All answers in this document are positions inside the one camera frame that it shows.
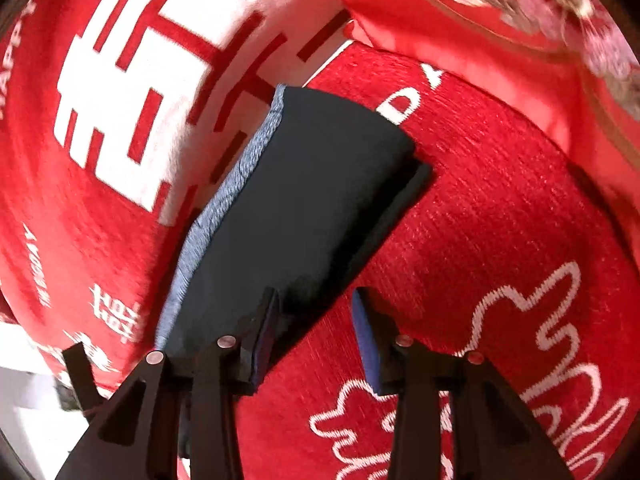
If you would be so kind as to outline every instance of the red pillow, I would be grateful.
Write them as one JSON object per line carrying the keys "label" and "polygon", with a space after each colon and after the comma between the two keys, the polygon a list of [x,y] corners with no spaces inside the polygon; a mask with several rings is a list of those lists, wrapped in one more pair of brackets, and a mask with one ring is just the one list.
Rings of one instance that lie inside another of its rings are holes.
{"label": "red pillow", "polygon": [[640,66],[599,0],[344,0],[350,34],[527,116],[596,182],[640,266]]}

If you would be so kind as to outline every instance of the white surface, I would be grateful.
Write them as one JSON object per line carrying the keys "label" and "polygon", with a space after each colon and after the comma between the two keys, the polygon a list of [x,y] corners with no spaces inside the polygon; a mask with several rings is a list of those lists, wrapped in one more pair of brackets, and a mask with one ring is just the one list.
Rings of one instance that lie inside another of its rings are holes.
{"label": "white surface", "polygon": [[0,428],[36,480],[55,479],[87,428],[81,413],[60,409],[53,376],[24,330],[3,323]]}

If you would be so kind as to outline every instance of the red blanket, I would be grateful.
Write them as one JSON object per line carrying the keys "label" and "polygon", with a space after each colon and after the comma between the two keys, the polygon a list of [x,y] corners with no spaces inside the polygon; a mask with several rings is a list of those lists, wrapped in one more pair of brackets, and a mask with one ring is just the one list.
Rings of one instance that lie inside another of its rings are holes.
{"label": "red blanket", "polygon": [[[354,44],[311,86],[399,122],[434,165],[353,286],[375,286],[431,348],[488,355],[575,477],[592,478],[640,406],[640,283],[588,181],[526,118],[414,60]],[[395,400],[364,382],[353,286],[241,401],[248,479],[385,476]],[[445,448],[448,478],[451,459]]]}
{"label": "red blanket", "polygon": [[0,280],[67,380],[150,348],[185,228],[266,115],[344,41],[339,0],[33,0],[0,42]]}
{"label": "red blanket", "polygon": [[599,0],[343,0],[351,35],[459,75],[597,184],[640,268],[640,65]]}

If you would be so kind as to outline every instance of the silver rivet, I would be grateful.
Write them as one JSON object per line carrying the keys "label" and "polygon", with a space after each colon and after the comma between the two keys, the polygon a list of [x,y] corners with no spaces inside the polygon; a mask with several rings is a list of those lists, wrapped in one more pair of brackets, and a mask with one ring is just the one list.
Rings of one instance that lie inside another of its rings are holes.
{"label": "silver rivet", "polygon": [[414,344],[414,338],[410,335],[401,334],[396,336],[396,344],[402,348],[409,348],[409,346]]}
{"label": "silver rivet", "polygon": [[154,350],[146,355],[146,362],[150,365],[160,364],[162,359],[164,359],[164,354],[159,350]]}
{"label": "silver rivet", "polygon": [[236,338],[232,335],[223,335],[218,339],[218,346],[220,348],[233,348],[236,346]]}
{"label": "silver rivet", "polygon": [[473,365],[481,365],[484,363],[484,356],[480,352],[469,352],[466,356],[466,360]]}

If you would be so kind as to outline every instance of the blue felt edge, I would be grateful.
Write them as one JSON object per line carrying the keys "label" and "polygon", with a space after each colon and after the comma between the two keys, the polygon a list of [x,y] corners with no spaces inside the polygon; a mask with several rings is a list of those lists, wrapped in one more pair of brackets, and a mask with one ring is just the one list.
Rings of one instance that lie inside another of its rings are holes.
{"label": "blue felt edge", "polygon": [[254,354],[252,355],[252,373],[250,381],[255,388],[260,386],[260,382],[264,379],[264,377],[261,377],[262,374],[260,373],[264,370],[260,370],[259,366],[260,364],[268,364],[271,348],[273,347],[273,342],[276,337],[279,313],[280,301],[278,293],[274,290],[264,313],[264,323],[260,327],[257,344],[254,349]]}
{"label": "blue felt edge", "polygon": [[353,291],[351,298],[351,318],[353,319],[353,329],[358,340],[360,358],[367,383],[373,391],[381,395],[382,382],[380,381],[380,353],[378,345],[373,337],[373,330],[369,324],[367,311],[364,306],[362,296],[358,289]]}
{"label": "blue felt edge", "polygon": [[162,306],[160,319],[156,327],[155,346],[158,349],[162,349],[166,345],[180,312],[182,301],[187,293],[189,282],[198,268],[207,247],[209,247],[211,237],[254,172],[260,156],[266,149],[277,127],[280,126],[282,111],[284,110],[285,88],[285,85],[276,87],[271,109],[264,122],[247,144],[216,194],[207,203],[202,213],[189,229],[180,251],[171,289]]}

